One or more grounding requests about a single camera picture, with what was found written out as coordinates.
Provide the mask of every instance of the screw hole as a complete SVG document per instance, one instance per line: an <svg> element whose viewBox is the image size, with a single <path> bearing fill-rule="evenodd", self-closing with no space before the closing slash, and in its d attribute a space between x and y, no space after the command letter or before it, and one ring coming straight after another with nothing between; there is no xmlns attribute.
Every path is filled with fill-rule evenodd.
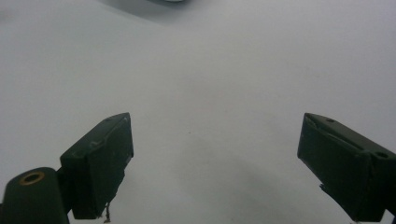
<svg viewBox="0 0 396 224"><path fill-rule="evenodd" d="M385 153L383 153L383 152L376 152L375 154L376 154L377 156L379 156L379 157L382 157L382 158L387 158L387 157L388 157L388 155L385 154Z"/></svg>
<svg viewBox="0 0 396 224"><path fill-rule="evenodd" d="M26 176L24 176L23 178L21 178L20 180L20 184L21 185L32 185L37 183L38 181L42 180L44 178L44 173L39 171L39 172L32 172Z"/></svg>

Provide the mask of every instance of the white surface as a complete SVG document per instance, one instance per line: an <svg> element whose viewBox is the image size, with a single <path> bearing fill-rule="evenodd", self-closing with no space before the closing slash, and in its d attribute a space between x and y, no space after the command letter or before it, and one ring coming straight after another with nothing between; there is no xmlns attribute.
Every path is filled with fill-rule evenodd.
<svg viewBox="0 0 396 224"><path fill-rule="evenodd" d="M0 191L128 111L112 223L347 224L296 157L303 114L394 150L395 24L394 0L3 0Z"/></svg>

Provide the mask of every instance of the black plastic part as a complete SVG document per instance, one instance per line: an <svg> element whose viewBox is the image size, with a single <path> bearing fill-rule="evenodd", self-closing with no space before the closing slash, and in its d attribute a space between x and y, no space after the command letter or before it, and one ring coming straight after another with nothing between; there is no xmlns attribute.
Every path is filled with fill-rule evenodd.
<svg viewBox="0 0 396 224"><path fill-rule="evenodd" d="M76 219L102 215L116 196L133 156L128 113L104 119L61 156L59 173L71 182L74 197L70 203Z"/></svg>
<svg viewBox="0 0 396 224"><path fill-rule="evenodd" d="M304 115L298 157L354 221L378 222L394 204L396 155L333 119Z"/></svg>
<svg viewBox="0 0 396 224"><path fill-rule="evenodd" d="M67 224L55 170L37 168L8 182L1 224Z"/></svg>

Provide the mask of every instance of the metal ring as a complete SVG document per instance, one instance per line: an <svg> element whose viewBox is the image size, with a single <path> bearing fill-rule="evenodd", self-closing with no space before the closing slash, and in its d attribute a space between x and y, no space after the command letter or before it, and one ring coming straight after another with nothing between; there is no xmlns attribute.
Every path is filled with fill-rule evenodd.
<svg viewBox="0 0 396 224"><path fill-rule="evenodd" d="M45 174L41 171L29 173L20 179L20 185L28 186L37 183L44 178Z"/></svg>

